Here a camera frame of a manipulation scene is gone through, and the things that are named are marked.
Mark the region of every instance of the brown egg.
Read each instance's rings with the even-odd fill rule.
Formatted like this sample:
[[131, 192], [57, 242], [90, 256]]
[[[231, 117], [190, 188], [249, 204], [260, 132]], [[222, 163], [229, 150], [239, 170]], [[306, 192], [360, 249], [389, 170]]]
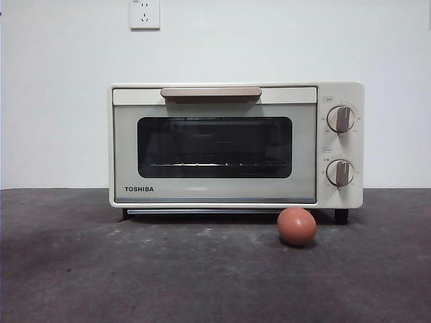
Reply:
[[303, 246], [316, 235], [316, 221], [314, 217], [300, 207], [284, 209], [277, 219], [280, 236], [289, 244]]

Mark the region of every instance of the control knob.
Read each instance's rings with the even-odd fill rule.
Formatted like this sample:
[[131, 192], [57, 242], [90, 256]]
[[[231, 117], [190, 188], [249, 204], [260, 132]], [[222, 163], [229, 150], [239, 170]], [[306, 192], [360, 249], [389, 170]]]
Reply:
[[332, 185], [346, 186], [353, 180], [354, 169], [350, 162], [337, 159], [331, 162], [326, 169], [326, 176]]
[[353, 127], [355, 115], [348, 106], [336, 106], [329, 111], [327, 122], [336, 133], [345, 133]]

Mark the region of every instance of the glass window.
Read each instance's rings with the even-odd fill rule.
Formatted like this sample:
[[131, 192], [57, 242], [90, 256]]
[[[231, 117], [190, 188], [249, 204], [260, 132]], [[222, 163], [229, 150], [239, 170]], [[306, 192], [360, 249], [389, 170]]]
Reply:
[[292, 172], [292, 121], [142, 118], [137, 153], [144, 178], [287, 178]]

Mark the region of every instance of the oven foot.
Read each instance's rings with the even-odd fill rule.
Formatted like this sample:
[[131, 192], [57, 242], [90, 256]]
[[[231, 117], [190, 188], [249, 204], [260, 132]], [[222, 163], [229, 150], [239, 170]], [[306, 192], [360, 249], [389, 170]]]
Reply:
[[123, 221], [130, 220], [134, 216], [134, 214], [128, 214], [127, 209], [123, 209]]
[[335, 224], [347, 224], [348, 215], [349, 215], [349, 209], [336, 209]]

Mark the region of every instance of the toaster oven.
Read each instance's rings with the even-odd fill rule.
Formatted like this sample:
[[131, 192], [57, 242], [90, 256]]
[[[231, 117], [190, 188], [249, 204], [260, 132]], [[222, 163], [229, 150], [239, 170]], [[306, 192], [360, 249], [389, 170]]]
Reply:
[[140, 213], [276, 213], [362, 204], [355, 82], [114, 84], [109, 201]]

